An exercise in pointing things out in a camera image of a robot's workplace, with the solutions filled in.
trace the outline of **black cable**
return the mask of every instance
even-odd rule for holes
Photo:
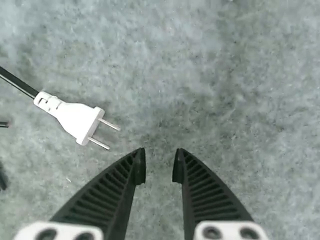
[[[8,187],[7,185],[7,178],[4,173],[4,167],[2,163],[0,162],[0,190],[6,190]]]
[[[5,80],[7,83],[11,84],[24,94],[28,95],[30,98],[35,99],[35,97],[38,95],[38,91],[17,78],[15,75],[11,74],[4,68],[0,66],[0,78]]]
[[[0,121],[0,128],[8,128],[8,127],[9,127],[8,122]]]

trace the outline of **plug prong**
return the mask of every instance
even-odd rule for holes
[[[100,142],[100,141],[98,141],[98,140],[95,140],[94,138],[92,138],[92,137],[90,137],[90,136],[88,137],[88,139],[89,139],[89,141],[91,141],[91,142],[99,145],[100,147],[103,147],[104,149],[110,150],[110,147],[107,146],[107,145],[105,145],[105,144],[103,144],[102,142]]]
[[[102,118],[99,118],[98,120],[99,120],[100,122],[102,122],[103,124],[109,126],[110,128],[113,128],[113,129],[115,129],[115,130],[117,130],[117,131],[120,131],[120,130],[121,130],[121,128],[120,128],[119,126],[114,125],[114,124],[112,124],[112,123],[110,123],[110,122],[108,122],[108,121],[106,121],[106,120],[104,120],[104,119],[102,119]]]

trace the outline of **carpet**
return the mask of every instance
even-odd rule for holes
[[[106,110],[111,151],[76,144],[0,81],[0,236],[48,220],[146,149],[126,239],[183,239],[177,148],[202,160],[273,240],[320,239],[320,5],[315,0],[2,0],[0,66]]]

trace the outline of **cable end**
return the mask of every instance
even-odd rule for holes
[[[6,121],[0,121],[0,128],[8,128],[9,127],[9,123]]]

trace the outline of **metal prong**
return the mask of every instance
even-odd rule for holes
[[[98,140],[95,140],[95,139],[92,138],[92,137],[88,137],[88,139],[89,139],[91,142],[99,145],[100,147],[103,147],[104,149],[110,150],[110,147],[107,146],[107,145],[105,145],[105,144],[103,144],[102,142],[100,142],[100,141],[98,141]]]
[[[110,123],[110,122],[108,122],[108,121],[106,121],[106,120],[104,120],[104,119],[102,119],[102,118],[99,118],[98,120],[99,120],[100,122],[102,122],[103,124],[109,126],[110,128],[113,128],[113,129],[115,129],[115,130],[117,130],[117,131],[120,131],[120,130],[121,130],[121,128],[120,128],[119,126],[114,125],[114,124],[112,124],[112,123]]]
[[[8,122],[0,121],[0,128],[8,128],[8,127],[9,127]]]

